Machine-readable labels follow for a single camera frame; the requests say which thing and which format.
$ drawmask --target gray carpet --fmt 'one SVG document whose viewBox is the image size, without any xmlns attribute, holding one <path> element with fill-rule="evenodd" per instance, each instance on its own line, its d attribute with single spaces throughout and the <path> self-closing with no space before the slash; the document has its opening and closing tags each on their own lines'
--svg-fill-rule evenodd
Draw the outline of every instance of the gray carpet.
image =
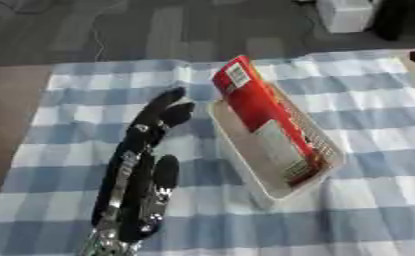
<svg viewBox="0 0 415 256">
<path fill-rule="evenodd" d="M 105 50 L 100 61 L 138 59 L 227 60 L 294 57 L 309 52 L 415 48 L 415 13 L 400 41 L 369 32 L 332 35 L 314 5 L 289 0 L 5 0 L 0 4 L 0 66 L 93 62 L 99 50 L 91 30 L 96 20 Z"/>
</svg>

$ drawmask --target wire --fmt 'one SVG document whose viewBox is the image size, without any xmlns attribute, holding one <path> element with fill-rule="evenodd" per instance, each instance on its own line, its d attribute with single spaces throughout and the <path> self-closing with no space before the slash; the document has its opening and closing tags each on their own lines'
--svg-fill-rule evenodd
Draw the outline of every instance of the wire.
<svg viewBox="0 0 415 256">
<path fill-rule="evenodd" d="M 3 0 L 0 0 L 0 4 L 10 9 L 12 12 L 14 12 L 14 14 L 17 14 L 17 15 L 39 15 L 39 14 L 46 13 L 51 8 L 53 8 L 55 6 L 55 1 L 52 0 L 52 2 L 47 7 L 45 7 L 44 9 L 40 11 L 18 11 L 12 5 L 5 3 Z"/>
<path fill-rule="evenodd" d="M 95 42 L 97 42 L 98 47 L 99 47 L 98 52 L 95 55 L 95 62 L 100 61 L 101 55 L 103 54 L 104 50 L 106 49 L 106 46 L 103 44 L 103 42 L 101 40 L 100 32 L 96 28 L 97 19 L 101 15 L 103 15 L 106 11 L 108 11 L 108 10 L 114 8 L 115 6 L 120 5 L 121 3 L 126 2 L 126 1 L 128 1 L 128 0 L 119 0 L 116 3 L 113 3 L 111 5 L 108 5 L 108 6 L 104 7 L 104 8 L 102 8 L 101 10 L 99 10 L 95 14 L 94 19 L 93 19 L 93 23 L 92 23 L 92 27 L 91 27 L 91 30 L 92 30 L 92 33 L 93 33 L 93 38 L 95 39 Z"/>
<path fill-rule="evenodd" d="M 302 43 L 302 45 L 304 46 L 304 48 L 311 52 L 311 48 L 310 45 L 308 43 L 308 38 L 311 36 L 311 34 L 313 33 L 314 29 L 316 28 L 316 21 L 314 21 L 310 15 L 308 15 L 308 13 L 304 10 L 304 8 L 302 8 L 303 5 L 305 4 L 301 4 L 301 3 L 297 3 L 296 4 L 299 8 L 298 12 L 300 13 L 301 16 L 305 17 L 305 19 L 308 21 L 309 23 L 309 27 L 305 30 L 305 32 L 302 34 L 302 36 L 300 37 L 300 42 Z"/>
</svg>

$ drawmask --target box barcode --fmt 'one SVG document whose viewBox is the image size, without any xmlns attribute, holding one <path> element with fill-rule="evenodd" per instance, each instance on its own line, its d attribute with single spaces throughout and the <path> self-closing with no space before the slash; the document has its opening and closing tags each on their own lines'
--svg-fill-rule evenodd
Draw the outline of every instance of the box barcode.
<svg viewBox="0 0 415 256">
<path fill-rule="evenodd" d="M 251 79 L 246 74 L 240 63 L 235 63 L 226 70 L 227 75 L 237 88 L 245 86 Z"/>
</svg>

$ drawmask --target plastic basket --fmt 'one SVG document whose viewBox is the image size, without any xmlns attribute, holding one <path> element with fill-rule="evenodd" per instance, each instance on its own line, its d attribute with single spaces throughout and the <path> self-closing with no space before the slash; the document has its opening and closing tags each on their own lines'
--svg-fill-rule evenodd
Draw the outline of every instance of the plastic basket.
<svg viewBox="0 0 415 256">
<path fill-rule="evenodd" d="M 277 207 L 280 203 L 311 190 L 330 175 L 332 170 L 342 166 L 345 159 L 342 150 L 288 98 L 283 90 L 274 86 L 274 91 L 327 162 L 318 174 L 294 188 L 289 187 L 282 179 L 283 170 L 277 169 L 268 161 L 263 150 L 259 149 L 255 135 L 249 133 L 227 102 L 218 100 L 208 105 L 208 113 L 213 119 L 218 137 L 219 150 L 243 179 L 255 202 L 264 209 Z"/>
</svg>

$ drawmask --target blue and white checkered cloth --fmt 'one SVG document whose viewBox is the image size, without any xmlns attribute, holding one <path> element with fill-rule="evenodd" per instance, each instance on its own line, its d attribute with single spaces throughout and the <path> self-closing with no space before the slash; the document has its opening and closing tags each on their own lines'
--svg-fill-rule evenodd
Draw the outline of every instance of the blue and white checkered cloth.
<svg viewBox="0 0 415 256">
<path fill-rule="evenodd" d="M 180 187 L 140 255 L 415 255 L 415 88 L 398 59 L 255 62 L 347 154 L 320 187 L 271 212 L 216 148 L 206 105 L 219 98 L 210 79 L 223 64 L 58 65 L 0 192 L 0 255 L 73 255 L 125 127 L 169 86 L 185 86 L 197 109 L 159 146 L 181 161 Z"/>
</svg>

